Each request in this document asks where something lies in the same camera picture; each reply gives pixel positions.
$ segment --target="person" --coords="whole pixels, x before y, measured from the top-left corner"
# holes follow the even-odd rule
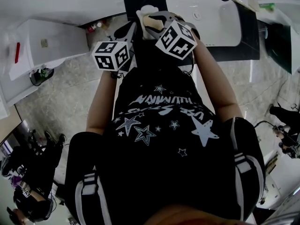
[[[26,168],[22,182],[14,192],[17,209],[7,207],[11,221],[16,225],[25,225],[27,221],[47,220],[52,210],[52,200],[48,199],[53,185],[55,168],[58,166],[66,137],[61,134],[58,142],[45,132],[46,149]],[[17,169],[24,160],[21,147],[14,148],[8,166]]]
[[[66,206],[77,221],[76,187],[93,167],[101,208],[82,208],[86,224],[237,224],[261,199],[265,169],[255,129],[221,68],[194,37],[215,114],[171,56],[141,42],[148,55],[123,79],[114,113],[117,80],[104,71],[86,132],[71,139]]]
[[[276,136],[278,136],[282,143],[286,147],[291,147],[297,145],[297,138],[298,134],[300,133],[300,113],[296,111],[289,111],[282,107],[276,107],[271,104],[268,108],[270,114],[275,115],[281,122],[285,124],[285,126],[279,127],[280,132],[278,129],[275,129],[274,132]]]

